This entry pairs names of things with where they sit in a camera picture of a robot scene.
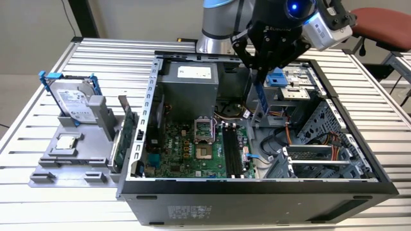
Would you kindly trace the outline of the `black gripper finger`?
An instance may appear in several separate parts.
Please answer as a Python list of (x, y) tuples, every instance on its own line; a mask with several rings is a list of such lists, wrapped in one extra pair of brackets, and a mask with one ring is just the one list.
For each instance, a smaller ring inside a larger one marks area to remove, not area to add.
[[(248, 40), (252, 41), (255, 54), (247, 51)], [(244, 65), (257, 71), (268, 71), (268, 30), (249, 28), (231, 37), (232, 48)]]
[(311, 48), (309, 41), (300, 36), (293, 42), (281, 41), (268, 58), (268, 71), (285, 67)]

